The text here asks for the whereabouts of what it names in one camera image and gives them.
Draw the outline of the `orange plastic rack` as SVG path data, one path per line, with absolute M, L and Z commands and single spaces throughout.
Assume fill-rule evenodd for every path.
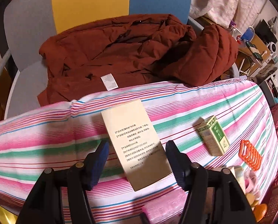
M 248 140 L 241 140 L 238 154 L 240 159 L 242 159 L 253 171 L 258 171 L 260 169 L 262 156 L 251 142 Z

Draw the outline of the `green yellow medicine box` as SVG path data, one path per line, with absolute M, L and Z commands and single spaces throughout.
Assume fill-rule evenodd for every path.
M 197 127 L 211 156 L 223 156 L 230 144 L 216 116 L 210 116 Z

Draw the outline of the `blue kettle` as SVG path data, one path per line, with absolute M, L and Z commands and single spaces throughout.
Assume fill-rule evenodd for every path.
M 241 36 L 241 40 L 251 42 L 254 36 L 255 36 L 255 30 L 252 26 L 249 26 Z

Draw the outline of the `wooden side desk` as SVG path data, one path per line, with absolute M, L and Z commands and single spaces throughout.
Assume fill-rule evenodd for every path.
M 238 44 L 238 55 L 235 65 L 239 75 L 255 77 L 272 58 L 270 50 L 256 34 L 251 42 L 242 41 L 241 36 L 246 29 L 238 29 L 233 21 L 229 23 L 226 29 Z

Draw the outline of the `pink curtain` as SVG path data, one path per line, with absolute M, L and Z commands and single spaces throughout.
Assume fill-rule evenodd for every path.
M 227 28 L 231 21 L 244 32 L 263 9 L 266 0 L 191 0 L 190 17 L 205 16 Z

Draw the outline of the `cream tall carton box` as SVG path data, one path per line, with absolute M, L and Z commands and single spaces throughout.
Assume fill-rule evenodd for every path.
M 134 191 L 171 174 L 165 150 L 141 100 L 106 109 L 101 116 Z

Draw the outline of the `orange mandarin fruit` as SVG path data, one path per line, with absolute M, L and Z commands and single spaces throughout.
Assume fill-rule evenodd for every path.
M 268 206 L 266 204 L 257 204 L 254 206 L 253 208 L 253 214 L 255 216 L 255 220 L 258 223 L 259 221 L 261 221 L 266 212 L 267 212 Z

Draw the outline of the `grey yellow blue chair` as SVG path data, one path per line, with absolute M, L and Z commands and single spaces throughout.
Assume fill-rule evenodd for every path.
M 191 0 L 0 0 L 5 118 L 105 91 L 176 80 L 202 86 L 233 67 L 238 44 L 201 27 Z

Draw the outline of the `dark red puffer jacket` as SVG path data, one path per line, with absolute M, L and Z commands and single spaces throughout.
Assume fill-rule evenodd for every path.
M 172 14 L 136 14 L 65 30 L 39 54 L 48 83 L 37 98 L 45 106 L 105 91 L 108 74 L 120 88 L 166 80 L 202 86 L 231 68 L 238 44 L 216 24 L 196 34 Z

